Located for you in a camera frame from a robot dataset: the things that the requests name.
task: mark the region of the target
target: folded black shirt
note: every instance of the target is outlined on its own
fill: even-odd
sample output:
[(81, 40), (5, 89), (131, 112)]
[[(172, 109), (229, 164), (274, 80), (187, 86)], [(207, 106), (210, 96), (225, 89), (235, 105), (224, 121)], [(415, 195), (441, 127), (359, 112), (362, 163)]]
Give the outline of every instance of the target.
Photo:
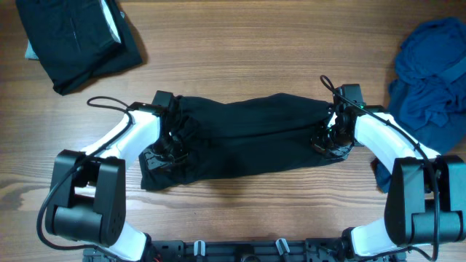
[(17, 0), (31, 46), (66, 95), (89, 78), (142, 63), (115, 0)]

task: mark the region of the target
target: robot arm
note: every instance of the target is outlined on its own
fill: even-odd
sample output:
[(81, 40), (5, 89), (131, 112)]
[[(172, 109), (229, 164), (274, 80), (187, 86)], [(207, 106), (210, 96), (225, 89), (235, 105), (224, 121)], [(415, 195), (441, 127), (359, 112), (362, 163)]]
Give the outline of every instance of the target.
[[(343, 88), (343, 92), (349, 95), (351, 89)], [(336, 106), (341, 104), (339, 101), (334, 102)], [(170, 114), (176, 109), (176, 100), (171, 93), (166, 92), (158, 92), (152, 105), (132, 104), (128, 108), (134, 121), (131, 128), (107, 150), (84, 165), (79, 176), (69, 178), (57, 191), (47, 206), (47, 231), (67, 239), (91, 242), (122, 261), (153, 261), (155, 251), (150, 236), (125, 222), (125, 170), (150, 145), (153, 145), (151, 150), (161, 163), (169, 164), (176, 159), (173, 156), (184, 154), (182, 146), (177, 145), (166, 131), (170, 129), (167, 128), (171, 123)], [(422, 160), (416, 160), (421, 158), (420, 155), (393, 128), (369, 115), (353, 114), (354, 111), (347, 115), (347, 109), (343, 106), (335, 110), (335, 125), (325, 127), (323, 134), (312, 138), (312, 145), (323, 154), (341, 156), (341, 148), (350, 149), (355, 143), (363, 144), (392, 173), (392, 184), (396, 186), (390, 187), (384, 218), (367, 226), (347, 229), (336, 241), (335, 250), (338, 250), (339, 261), (357, 260), (407, 245), (432, 243), (433, 212), (431, 203), (424, 196)], [(376, 114), (396, 124), (389, 114)], [(66, 170), (86, 153), (112, 138), (128, 121), (125, 116), (109, 134), (80, 152), (62, 151), (55, 160), (52, 186)], [(423, 145), (421, 148), (429, 159), (439, 155)], [(465, 170), (465, 164), (458, 159), (440, 159), (436, 163), (436, 169), (446, 174), (442, 177), (445, 184), (444, 200), (449, 204), (443, 209), (445, 214), (442, 218), (449, 221), (450, 227), (443, 230), (441, 236), (444, 242), (461, 241), (466, 238), (465, 217), (462, 215), (466, 213), (462, 200), (466, 199), (466, 195), (458, 187), (466, 185), (466, 180), (459, 175)], [(95, 197), (74, 193), (75, 186), (83, 187), (87, 184), (95, 184)], [(286, 262), (290, 252), (286, 241), (282, 239), (276, 245), (278, 253), (285, 254), (283, 259)], [(205, 243), (197, 242), (194, 245), (194, 256), (203, 254)]]

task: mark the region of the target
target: black fabric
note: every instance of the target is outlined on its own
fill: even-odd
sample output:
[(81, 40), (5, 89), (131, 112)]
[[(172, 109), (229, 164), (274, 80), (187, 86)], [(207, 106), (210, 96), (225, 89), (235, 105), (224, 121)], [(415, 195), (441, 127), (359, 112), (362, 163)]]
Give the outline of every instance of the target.
[(149, 170), (141, 154), (141, 188), (155, 191), (201, 179), (235, 178), (265, 172), (316, 167), (326, 160), (311, 148), (318, 124), (330, 119), (331, 104), (276, 94), (239, 103), (222, 104), (204, 98), (179, 97), (178, 124), (187, 164), (172, 172)]
[(31, 46), (61, 95), (90, 77), (142, 63), (115, 0), (107, 0), (121, 43), (111, 36), (98, 0), (17, 0)]

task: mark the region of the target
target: blue cloth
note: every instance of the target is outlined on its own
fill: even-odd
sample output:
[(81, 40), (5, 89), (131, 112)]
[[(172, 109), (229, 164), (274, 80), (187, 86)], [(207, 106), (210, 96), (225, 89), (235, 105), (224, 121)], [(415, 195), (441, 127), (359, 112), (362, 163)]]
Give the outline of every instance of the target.
[(444, 127), (466, 111), (466, 25), (450, 17), (421, 24), (401, 45), (395, 69), (410, 88), (400, 120), (413, 130)]
[[(466, 135), (466, 112), (464, 113), (449, 113), (449, 121), (443, 126), (428, 122), (425, 126), (418, 130), (410, 128), (407, 124), (400, 120), (400, 108), (409, 93), (410, 87), (402, 80), (393, 81), (388, 92), (390, 94), (390, 104), (388, 111), (395, 118), (407, 133), (415, 137), (425, 146), (436, 150), (440, 154), (445, 154), (450, 151), (461, 139)], [(388, 169), (380, 162), (375, 162), (374, 174), (376, 177), (377, 186), (384, 193), (390, 188), (392, 176)]]

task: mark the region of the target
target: wooden table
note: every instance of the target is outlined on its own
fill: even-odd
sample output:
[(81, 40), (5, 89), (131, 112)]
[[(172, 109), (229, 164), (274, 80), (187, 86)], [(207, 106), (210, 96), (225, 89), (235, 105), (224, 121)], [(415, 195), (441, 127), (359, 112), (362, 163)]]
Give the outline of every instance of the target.
[[(465, 18), (461, 1), (122, 1), (144, 65), (89, 82), (61, 97), (36, 61), (13, 1), (0, 3), (0, 257), (80, 261), (81, 251), (45, 247), (36, 214), (55, 156), (106, 134), (122, 115), (85, 105), (108, 95), (151, 102), (157, 90), (228, 103), (287, 92), (331, 100), (319, 82), (360, 83), (369, 104), (387, 105), (400, 43), (424, 21)], [(466, 143), (452, 153), (466, 159)], [(231, 180), (206, 180), (151, 193), (138, 163), (127, 172), (127, 220), (153, 239), (338, 237), (383, 216), (369, 162), (356, 148), (327, 167)], [(56, 237), (56, 242), (68, 243)], [(466, 244), (441, 247), (440, 261), (463, 261)], [(409, 255), (410, 261), (423, 261)]]

